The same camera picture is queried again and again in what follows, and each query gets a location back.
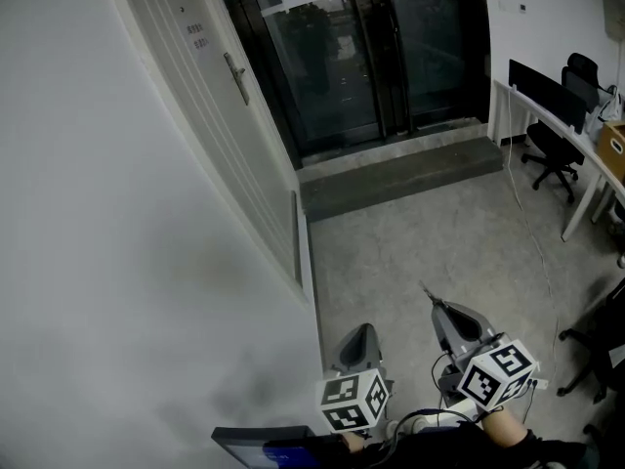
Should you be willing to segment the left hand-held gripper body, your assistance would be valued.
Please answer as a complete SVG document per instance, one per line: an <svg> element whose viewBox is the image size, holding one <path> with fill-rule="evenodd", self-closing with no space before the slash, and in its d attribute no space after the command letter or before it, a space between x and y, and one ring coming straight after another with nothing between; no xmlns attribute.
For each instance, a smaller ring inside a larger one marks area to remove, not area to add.
<svg viewBox="0 0 625 469"><path fill-rule="evenodd" d="M316 411L331 433L368 430L386 415L393 388L384 361L357 367L333 362L315 385Z"/></svg>

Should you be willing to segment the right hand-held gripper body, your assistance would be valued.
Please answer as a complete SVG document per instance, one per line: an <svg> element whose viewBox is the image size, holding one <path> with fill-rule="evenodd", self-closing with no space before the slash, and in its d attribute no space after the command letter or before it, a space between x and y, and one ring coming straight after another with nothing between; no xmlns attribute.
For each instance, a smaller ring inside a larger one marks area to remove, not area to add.
<svg viewBox="0 0 625 469"><path fill-rule="evenodd" d="M491 345L477 348L464 364L460 359L452 361L437 386L448 406L463 398L490 411L519 396L537 368L538 361L520 339L503 334Z"/></svg>

